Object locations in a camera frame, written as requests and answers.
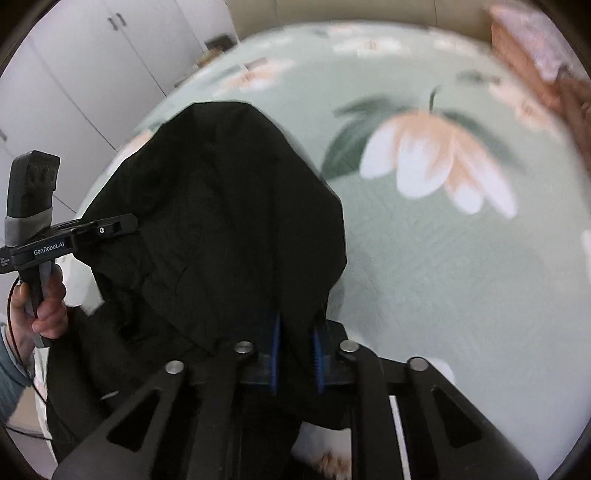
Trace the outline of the grey sleeve left forearm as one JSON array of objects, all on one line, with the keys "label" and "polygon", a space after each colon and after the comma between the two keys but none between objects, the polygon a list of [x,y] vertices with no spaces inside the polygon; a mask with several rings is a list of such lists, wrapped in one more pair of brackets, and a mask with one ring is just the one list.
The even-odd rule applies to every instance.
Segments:
[{"label": "grey sleeve left forearm", "polygon": [[23,392],[32,386],[28,374],[30,369],[24,369],[10,352],[6,339],[6,325],[1,325],[0,350],[0,418],[5,424],[21,400]]}]

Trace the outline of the person's left hand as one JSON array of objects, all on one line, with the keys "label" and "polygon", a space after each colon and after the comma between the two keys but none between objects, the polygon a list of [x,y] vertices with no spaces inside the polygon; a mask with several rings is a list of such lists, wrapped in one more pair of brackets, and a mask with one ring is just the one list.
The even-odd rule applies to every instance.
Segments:
[{"label": "person's left hand", "polygon": [[64,334],[68,328],[67,308],[64,303],[66,288],[62,283],[62,271],[54,265],[49,277],[45,299],[37,309],[37,316],[26,313],[25,305],[29,300],[29,287],[18,283],[10,301],[12,327],[7,334],[8,345],[17,359],[27,362],[35,349],[35,335],[39,334],[54,340]]}]

